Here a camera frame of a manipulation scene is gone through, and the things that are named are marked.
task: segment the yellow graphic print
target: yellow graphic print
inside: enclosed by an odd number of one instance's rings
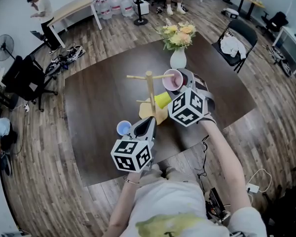
[[[136,227],[141,237],[179,237],[183,230],[202,221],[192,213],[178,215],[156,215],[138,222]]]

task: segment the bracelet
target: bracelet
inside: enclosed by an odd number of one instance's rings
[[[129,181],[129,180],[127,179],[126,176],[124,176],[123,179],[124,179],[124,181],[127,182],[127,183],[131,183],[131,184],[139,184],[139,183],[134,183],[134,182],[132,182],[132,181]]]

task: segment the flower vase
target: flower vase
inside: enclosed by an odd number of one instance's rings
[[[170,58],[170,66],[172,69],[184,69],[186,67],[185,47],[179,47],[174,51]]]

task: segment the dark wooden table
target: dark wooden table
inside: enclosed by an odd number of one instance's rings
[[[199,74],[215,97],[215,117],[221,129],[234,123],[256,104],[233,69],[199,34],[185,51],[187,68]],[[144,76],[147,70],[162,75],[170,68],[172,52],[155,41],[96,63],[66,79],[65,98],[69,131],[76,163],[84,186],[121,175],[110,152],[120,136],[121,120],[139,120],[139,103],[148,98],[147,85],[126,75]],[[165,91],[161,80],[154,80],[155,94]],[[202,127],[183,127],[168,118],[157,127],[153,149],[155,162],[174,156],[202,139]]]

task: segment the pink cup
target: pink cup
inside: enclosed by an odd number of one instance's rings
[[[164,77],[162,78],[163,86],[169,91],[176,91],[182,87],[183,76],[179,70],[169,69],[164,75],[174,74],[174,77]]]

